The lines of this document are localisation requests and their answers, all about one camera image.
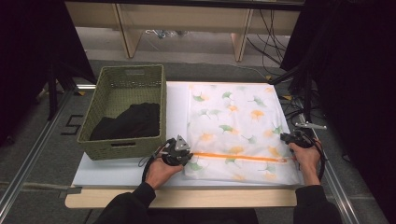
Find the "hand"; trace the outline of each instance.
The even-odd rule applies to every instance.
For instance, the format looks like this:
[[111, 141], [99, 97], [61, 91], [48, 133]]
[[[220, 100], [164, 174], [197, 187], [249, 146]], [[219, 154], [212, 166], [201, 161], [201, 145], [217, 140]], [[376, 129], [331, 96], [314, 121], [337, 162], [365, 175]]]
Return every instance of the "hand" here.
[[300, 163], [300, 169], [303, 173], [304, 182], [306, 185], [320, 185], [317, 175], [317, 166], [320, 160], [320, 154], [315, 146], [310, 148], [299, 147], [294, 143], [290, 143], [289, 147], [293, 149], [297, 161]]
[[163, 159], [157, 158], [148, 168], [146, 183], [150, 184], [153, 189], [158, 189], [168, 179], [183, 169], [182, 165], [170, 166], [163, 162]]

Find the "green basket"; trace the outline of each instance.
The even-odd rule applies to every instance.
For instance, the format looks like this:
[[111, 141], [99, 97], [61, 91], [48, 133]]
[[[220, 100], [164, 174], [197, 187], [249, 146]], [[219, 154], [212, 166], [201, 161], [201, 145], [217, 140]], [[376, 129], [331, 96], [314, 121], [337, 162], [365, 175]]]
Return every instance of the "green basket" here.
[[[160, 135], [90, 141], [102, 117], [116, 118], [130, 105], [160, 105]], [[151, 155], [166, 141], [166, 80], [162, 65], [103, 67], [78, 143], [93, 161]]]

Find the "floral fabric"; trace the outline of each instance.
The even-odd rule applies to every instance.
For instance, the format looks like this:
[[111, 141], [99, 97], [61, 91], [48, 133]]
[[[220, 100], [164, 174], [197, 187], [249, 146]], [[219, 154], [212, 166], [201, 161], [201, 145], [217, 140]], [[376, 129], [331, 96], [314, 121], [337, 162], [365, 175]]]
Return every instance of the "floral fabric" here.
[[188, 143], [195, 179], [269, 185], [300, 184], [288, 146], [289, 128], [273, 86], [191, 84]]

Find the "gray floor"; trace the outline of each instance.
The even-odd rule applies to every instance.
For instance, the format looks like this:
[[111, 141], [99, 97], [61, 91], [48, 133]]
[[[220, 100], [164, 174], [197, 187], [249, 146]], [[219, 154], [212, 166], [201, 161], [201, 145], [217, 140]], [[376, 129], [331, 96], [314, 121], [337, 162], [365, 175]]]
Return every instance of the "gray floor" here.
[[[117, 31], [78, 28], [78, 33], [96, 75], [99, 73], [101, 64], [123, 63], [167, 63], [168, 70], [165, 71], [170, 73], [170, 77], [173, 71], [184, 69], [186, 73], [184, 78], [200, 75], [210, 78], [207, 70], [215, 71], [220, 67], [225, 73], [225, 79], [234, 78], [235, 81], [240, 78], [238, 77], [239, 71], [246, 74], [245, 78], [250, 78], [250, 81], [260, 81], [263, 76], [268, 75], [261, 67], [263, 64], [270, 67], [269, 69], [273, 67], [270, 71], [279, 72], [276, 63], [263, 58], [249, 44], [247, 44], [243, 61], [236, 63], [228, 34], [187, 33], [184, 36], [168, 36], [164, 39], [159, 39], [155, 34], [143, 34], [135, 56], [132, 59], [126, 59], [120, 42], [120, 34]], [[263, 48], [262, 42], [256, 35], [249, 38]], [[282, 44], [287, 45], [289, 40], [287, 36], [278, 38]], [[276, 57], [274, 50], [268, 52]], [[204, 69], [189, 71], [188, 65], [191, 63], [199, 63]], [[287, 93], [285, 91], [287, 85], [288, 82], [285, 82], [276, 86], [279, 94]], [[84, 96], [74, 95], [67, 102], [47, 145], [4, 223], [83, 223], [86, 219], [88, 219], [87, 223], [91, 223], [100, 214], [100, 210], [93, 210], [90, 213], [86, 209], [69, 209], [64, 206], [64, 191], [73, 181], [83, 151], [77, 147], [75, 135], [62, 135], [62, 133], [75, 130], [73, 127], [65, 127], [65, 124], [71, 115], [85, 115], [91, 97], [92, 92], [87, 91]], [[32, 107], [15, 130], [16, 143], [0, 148], [0, 194], [3, 194], [7, 183], [18, 172], [24, 158], [45, 126], [48, 106], [48, 95], [44, 95], [40, 104]], [[315, 112], [315, 115], [322, 117], [320, 112]], [[342, 146], [337, 141], [332, 125], [325, 119], [316, 117], [314, 117], [314, 122], [329, 127], [327, 131], [318, 131], [318, 137], [325, 147], [328, 159], [360, 223], [388, 223], [359, 172], [353, 165], [342, 160]], [[81, 123], [81, 120], [73, 119], [73, 123]], [[336, 203], [325, 178], [322, 184], [328, 199]], [[256, 212], [260, 223], [292, 222], [292, 208], [290, 207], [257, 208]]]

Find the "black cloth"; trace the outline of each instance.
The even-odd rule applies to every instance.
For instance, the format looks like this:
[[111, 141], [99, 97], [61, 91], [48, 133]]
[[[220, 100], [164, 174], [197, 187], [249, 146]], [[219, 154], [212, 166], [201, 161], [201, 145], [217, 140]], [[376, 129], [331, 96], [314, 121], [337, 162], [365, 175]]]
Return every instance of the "black cloth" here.
[[[294, 223], [342, 223], [337, 208], [327, 201], [322, 186], [297, 189], [296, 195]], [[143, 182], [134, 192], [115, 197], [94, 223], [259, 223], [254, 209], [149, 209], [154, 198], [154, 189]]]
[[131, 105], [115, 119], [103, 117], [90, 140], [151, 137], [160, 135], [160, 105]]

